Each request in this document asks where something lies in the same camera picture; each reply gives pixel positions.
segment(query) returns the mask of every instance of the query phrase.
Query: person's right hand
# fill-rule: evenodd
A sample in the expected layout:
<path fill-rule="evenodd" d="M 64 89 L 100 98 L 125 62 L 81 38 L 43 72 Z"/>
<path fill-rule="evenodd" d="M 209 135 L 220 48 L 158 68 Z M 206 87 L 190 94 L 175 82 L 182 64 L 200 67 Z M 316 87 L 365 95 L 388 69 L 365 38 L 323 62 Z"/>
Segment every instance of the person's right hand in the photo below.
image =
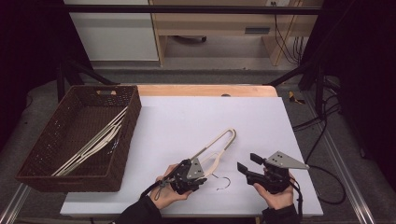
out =
<path fill-rule="evenodd" d="M 163 177 L 168 175 L 169 173 L 171 173 L 175 169 L 176 166 L 177 166 L 177 164 L 170 165 L 168 167 L 168 169 L 166 170 L 165 174 L 158 176 L 156 181 L 163 179 Z M 161 189 L 159 198 L 156 199 L 156 197 L 157 197 L 156 195 L 157 195 L 157 193 L 159 193 L 158 192 L 159 190 L 160 190 L 160 187 L 157 187 L 154 190 L 152 190 L 151 193 L 149 194 L 149 197 L 154 202 L 155 206 L 157 206 L 157 208 L 160 210 L 169 206 L 171 203 L 174 203 L 176 201 L 187 200 L 189 195 L 192 193 L 192 190 L 190 190 L 190 191 L 187 191 L 184 194 L 180 195 L 172 189 L 170 184 L 166 184 L 166 186 L 163 189 Z"/>
<path fill-rule="evenodd" d="M 291 176 L 291 183 L 294 184 L 294 177 Z M 288 207 L 293 204 L 293 187 L 288 186 L 284 191 L 279 192 L 277 194 L 272 194 L 268 192 L 265 187 L 261 186 L 258 183 L 255 183 L 254 188 L 259 192 L 260 196 L 264 198 L 264 200 L 268 203 L 270 208 L 274 208 L 275 210 L 282 209 Z"/>

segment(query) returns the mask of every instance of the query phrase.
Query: power outlet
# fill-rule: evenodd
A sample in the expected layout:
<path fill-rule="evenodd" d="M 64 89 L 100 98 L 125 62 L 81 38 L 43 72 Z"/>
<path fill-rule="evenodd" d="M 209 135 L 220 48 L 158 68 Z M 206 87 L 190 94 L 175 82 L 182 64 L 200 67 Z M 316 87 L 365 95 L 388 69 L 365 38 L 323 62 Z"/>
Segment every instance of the power outlet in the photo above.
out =
<path fill-rule="evenodd" d="M 286 7 L 289 5 L 290 0 L 267 0 L 266 7 Z"/>

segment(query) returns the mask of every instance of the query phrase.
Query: metal rail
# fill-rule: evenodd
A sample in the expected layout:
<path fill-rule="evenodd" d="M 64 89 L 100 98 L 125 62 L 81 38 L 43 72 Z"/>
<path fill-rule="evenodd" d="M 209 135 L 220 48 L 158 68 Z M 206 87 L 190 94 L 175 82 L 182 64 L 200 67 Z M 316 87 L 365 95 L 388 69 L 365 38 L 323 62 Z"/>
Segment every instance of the metal rail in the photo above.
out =
<path fill-rule="evenodd" d="M 311 110 L 313 117 L 317 115 L 315 107 L 313 106 L 314 100 L 311 97 L 311 94 L 304 92 L 304 98 L 307 101 L 307 104 Z M 323 124 L 318 124 L 319 129 L 323 130 Z M 352 204 L 353 209 L 355 210 L 356 216 L 358 217 L 360 223 L 363 224 L 374 224 L 375 220 L 369 207 L 364 201 L 363 196 L 361 195 L 361 191 L 359 190 L 358 185 L 356 184 L 352 174 L 349 172 L 346 163 L 344 162 L 341 154 L 334 141 L 332 140 L 332 136 L 330 133 L 325 130 L 323 135 L 323 140 L 325 141 L 326 149 L 329 153 L 329 156 L 332 160 L 332 164 L 334 168 L 346 187 L 346 194 Z"/>
<path fill-rule="evenodd" d="M 147 5 L 37 5 L 41 9 L 85 13 L 199 13 L 199 14 L 271 14 L 334 15 L 341 10 L 321 7 L 237 7 L 237 6 L 147 6 Z"/>
<path fill-rule="evenodd" d="M 12 224 L 17 218 L 31 188 L 25 184 L 20 184 L 7 208 L 0 216 L 0 224 Z"/>

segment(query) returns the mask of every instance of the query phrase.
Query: metal frame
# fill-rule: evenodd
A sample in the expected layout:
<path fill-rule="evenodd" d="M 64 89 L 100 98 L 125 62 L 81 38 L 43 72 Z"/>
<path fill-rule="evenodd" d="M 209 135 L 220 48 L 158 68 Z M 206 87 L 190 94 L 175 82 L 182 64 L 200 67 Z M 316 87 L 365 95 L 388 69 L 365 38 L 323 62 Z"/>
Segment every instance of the metal frame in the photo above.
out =
<path fill-rule="evenodd" d="M 28 16 L 34 18 L 35 16 L 40 16 L 40 10 L 63 10 L 66 12 L 86 12 L 86 13 L 204 13 L 204 14 L 276 14 L 276 15 L 334 15 L 340 14 L 340 10 L 335 9 L 323 9 L 317 7 L 205 7 L 205 6 L 119 6 L 119 5 L 47 5 L 43 3 L 35 3 L 29 5 L 28 8 Z M 304 73 L 306 70 L 317 70 L 319 65 L 323 59 L 323 56 L 329 49 L 329 43 L 331 42 L 331 38 L 337 32 L 337 25 L 342 21 L 344 16 L 347 14 L 348 9 L 345 10 L 343 16 L 340 17 L 340 20 L 336 23 L 336 25 L 331 29 L 330 33 L 326 36 L 326 38 L 322 41 L 319 48 L 316 50 L 314 55 L 311 59 L 296 69 L 288 72 L 285 76 L 270 82 L 267 85 L 277 86 L 282 82 Z M 45 26 L 45 23 L 41 19 L 41 17 L 35 17 L 34 21 L 38 21 L 39 29 L 38 30 L 48 30 L 48 27 Z M 73 77 L 77 73 L 70 75 L 70 69 L 74 68 L 79 72 L 86 73 L 87 75 L 101 81 L 104 84 L 117 84 L 113 83 L 110 80 L 107 80 L 100 75 L 95 74 L 91 69 L 86 68 L 80 65 L 78 62 L 73 61 L 72 59 L 68 58 L 68 55 L 64 55 L 64 51 L 59 49 L 59 45 L 56 43 L 57 39 L 52 39 L 50 42 L 51 45 L 57 49 L 57 53 L 63 59 L 63 63 L 60 64 L 60 69 L 57 74 L 58 79 L 58 94 L 64 94 L 64 78 L 66 77 L 69 82 L 71 81 L 74 84 L 75 81 L 80 82 L 81 79 L 78 77 Z M 310 77 L 303 77 L 303 80 L 300 82 L 299 86 L 302 89 L 307 89 L 315 78 Z M 314 107 L 311 106 L 312 113 L 315 114 Z M 352 203 L 352 206 L 355 209 L 355 212 L 358 216 L 358 219 L 361 223 L 375 223 L 374 218 L 370 212 L 370 209 L 367 207 L 364 199 L 361 196 L 361 192 L 357 187 L 355 181 L 353 180 L 352 175 L 348 171 L 346 164 L 344 163 L 341 155 L 338 152 L 330 134 L 326 132 L 325 139 L 328 145 L 329 155 L 332 159 L 333 164 L 337 170 L 337 173 L 340 175 L 341 179 L 346 185 L 346 191 L 349 197 L 349 200 Z M 12 198 L 11 202 L 9 203 L 7 209 L 2 213 L 0 216 L 0 223 L 13 223 L 17 214 L 19 213 L 26 197 L 30 192 L 30 188 L 24 184 L 20 184 L 17 192 L 15 193 L 14 197 Z"/>

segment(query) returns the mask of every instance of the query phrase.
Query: black cable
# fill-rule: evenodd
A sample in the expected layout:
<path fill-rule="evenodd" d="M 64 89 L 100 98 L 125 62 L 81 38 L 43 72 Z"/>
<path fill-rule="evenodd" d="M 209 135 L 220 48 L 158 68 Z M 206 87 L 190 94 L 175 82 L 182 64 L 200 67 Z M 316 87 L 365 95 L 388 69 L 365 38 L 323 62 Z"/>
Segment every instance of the black cable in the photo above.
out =
<path fill-rule="evenodd" d="M 293 41 L 293 57 L 294 57 L 294 59 L 295 60 L 297 60 L 297 62 L 298 62 L 298 56 L 296 56 L 296 55 L 298 55 L 298 40 L 299 40 L 299 36 L 295 36 L 294 37 L 294 41 Z"/>
<path fill-rule="evenodd" d="M 291 61 L 290 61 L 288 55 L 285 53 L 285 51 L 283 50 L 282 46 L 279 44 L 279 41 L 277 41 L 276 33 L 279 32 L 280 38 L 281 38 L 282 41 L 283 41 L 283 45 L 285 46 L 285 49 L 286 49 L 286 51 L 288 52 L 288 54 L 289 54 L 289 56 L 290 56 L 288 46 L 286 45 L 285 41 L 283 40 L 282 34 L 280 33 L 279 29 L 277 28 L 276 14 L 274 15 L 274 18 L 275 18 L 275 41 L 276 41 L 277 45 L 280 47 L 280 50 L 281 50 L 281 51 L 283 52 L 283 54 L 285 55 L 286 60 L 288 60 L 289 63 L 294 63 L 294 64 L 296 64 L 296 62 L 291 62 Z"/>
<path fill-rule="evenodd" d="M 294 180 L 294 182 L 298 185 L 298 187 L 295 186 L 289 180 L 289 184 L 298 192 L 298 199 L 297 199 L 297 202 L 298 202 L 298 206 L 297 206 L 298 207 L 298 217 L 299 217 L 299 219 L 301 221 L 303 219 L 303 194 L 300 191 L 300 184 L 294 178 L 291 177 L 290 179 Z"/>
<path fill-rule="evenodd" d="M 324 113 L 323 113 L 323 121 L 325 122 L 325 123 L 324 123 L 324 127 L 323 127 L 322 131 L 320 132 L 320 135 L 319 135 L 317 141 L 315 142 L 315 144 L 312 146 L 311 150 L 309 151 L 308 156 L 306 157 L 306 159 L 305 159 L 305 161 L 304 161 L 305 164 L 308 164 L 309 158 L 311 157 L 312 153 L 315 151 L 315 148 L 316 148 L 316 146 L 318 145 L 318 142 L 319 142 L 319 140 L 321 139 L 321 136 L 324 134 L 324 132 L 325 132 L 325 130 L 326 130 L 327 123 L 328 123 L 328 122 L 327 122 L 327 117 L 328 117 L 330 114 L 334 113 L 335 111 L 338 111 L 338 109 L 336 109 L 336 110 L 332 111 L 331 113 L 328 112 L 328 111 L 331 111 L 331 110 L 332 110 L 333 108 L 335 108 L 336 106 L 339 106 L 338 103 L 335 104 L 335 105 L 332 105 L 332 106 L 331 106 L 330 108 L 328 108 L 328 109 L 326 108 L 326 105 L 327 105 L 327 103 L 329 102 L 329 100 L 332 99 L 332 98 L 334 98 L 334 97 L 338 97 L 338 95 L 337 95 L 337 94 L 331 95 L 330 97 L 328 97 L 328 98 L 323 102 L 323 111 L 324 111 Z M 325 172 L 325 173 L 328 174 L 328 175 L 331 175 L 335 180 L 337 180 L 337 182 L 340 184 L 340 186 L 341 186 L 341 188 L 342 188 L 342 191 L 343 191 L 343 196 L 342 196 L 341 200 L 340 200 L 340 201 L 337 201 L 337 202 L 330 202 L 330 201 L 324 200 L 323 198 L 320 198 L 319 196 L 318 196 L 318 199 L 319 199 L 321 202 L 323 202 L 323 203 L 328 203 L 328 204 L 332 204 L 332 205 L 338 205 L 338 204 L 343 203 L 343 202 L 345 201 L 346 197 L 347 197 L 347 191 L 346 191 L 346 188 L 345 188 L 344 184 L 342 183 L 342 181 L 341 181 L 336 175 L 334 175 L 333 173 L 331 173 L 330 171 L 328 171 L 328 170 L 326 170 L 326 169 L 324 169 L 324 168 L 322 168 L 322 167 L 319 167 L 319 166 L 316 166 L 316 165 L 309 165 L 309 166 L 312 167 L 312 168 L 315 168 L 315 169 L 319 169 L 320 171 L 323 171 L 323 172 Z"/>
<path fill-rule="evenodd" d="M 159 186 L 161 185 L 161 183 L 162 183 L 162 181 L 161 181 L 161 180 L 158 180 L 158 181 L 156 181 L 154 184 L 150 185 L 145 191 L 143 191 L 142 194 L 140 194 L 139 200 L 142 199 L 142 198 L 144 198 L 144 197 L 146 197 L 146 195 L 148 195 L 148 193 L 149 193 L 150 191 L 152 191 L 153 189 L 159 187 Z"/>
<path fill-rule="evenodd" d="M 319 166 L 316 166 L 316 165 L 309 165 L 309 167 L 315 168 L 315 169 L 319 169 L 320 171 L 323 171 L 324 173 L 326 173 L 326 174 L 328 174 L 328 175 L 331 175 L 335 180 L 337 180 L 337 182 L 340 184 L 340 186 L 341 186 L 341 188 L 342 188 L 343 196 L 342 196 L 342 198 L 341 198 L 340 201 L 338 201 L 338 202 L 330 202 L 330 201 L 324 200 L 323 198 L 320 198 L 320 197 L 318 196 L 318 199 L 319 199 L 321 202 L 323 202 L 323 203 L 328 203 L 328 204 L 332 204 L 332 205 L 338 205 L 338 204 L 343 203 L 343 202 L 346 200 L 346 198 L 347 198 L 346 187 L 344 186 L 344 184 L 343 184 L 343 182 L 340 180 L 340 178 L 338 178 L 336 175 L 334 175 L 333 173 L 331 173 L 330 171 L 328 171 L 328 170 L 326 170 L 326 169 L 324 169 L 324 168 L 322 168 L 322 167 L 319 167 Z"/>
<path fill-rule="evenodd" d="M 328 97 L 324 102 L 323 102 L 323 111 L 326 111 L 326 104 L 329 102 L 330 99 L 332 99 L 333 97 L 337 97 L 337 95 L 331 95 L 330 97 Z M 309 158 L 311 157 L 312 153 L 315 151 L 315 148 L 317 147 L 321 137 L 323 136 L 326 128 L 327 128 L 327 114 L 324 112 L 323 113 L 323 121 L 324 121 L 324 127 L 322 129 L 322 131 L 320 132 L 320 135 L 317 139 L 317 141 L 315 142 L 315 144 L 312 146 L 311 150 L 308 153 L 308 156 L 306 157 L 304 163 L 308 164 Z"/>
<path fill-rule="evenodd" d="M 301 60 L 303 58 L 303 45 L 304 45 L 304 37 L 302 36 L 300 39 L 300 50 L 299 50 L 299 59 L 298 59 L 298 64 L 301 63 Z"/>
<path fill-rule="evenodd" d="M 327 78 L 325 78 L 325 80 L 324 80 L 323 87 L 326 87 L 326 90 L 330 89 L 334 92 L 340 91 L 340 87 L 337 86 L 336 84 L 331 83 Z"/>
<path fill-rule="evenodd" d="M 333 105 L 331 108 L 329 108 L 329 109 L 327 110 L 327 112 L 326 112 L 326 113 L 327 113 L 326 116 L 329 117 L 331 114 L 333 114 L 333 113 L 339 111 L 340 108 L 336 108 L 336 109 L 332 110 L 334 107 L 339 106 L 339 105 L 340 105 L 340 104 L 336 104 L 336 105 Z M 293 131 L 296 133 L 296 132 L 305 130 L 305 129 L 307 129 L 307 128 L 313 126 L 313 125 L 320 124 L 322 121 L 323 121 L 323 120 L 320 119 L 320 117 L 315 117 L 314 119 L 311 119 L 311 120 L 309 120 L 309 121 L 307 121 L 307 122 L 305 122 L 305 123 L 302 123 L 302 124 L 299 124 L 299 125 L 296 125 L 296 126 L 292 127 L 292 129 L 293 129 Z"/>

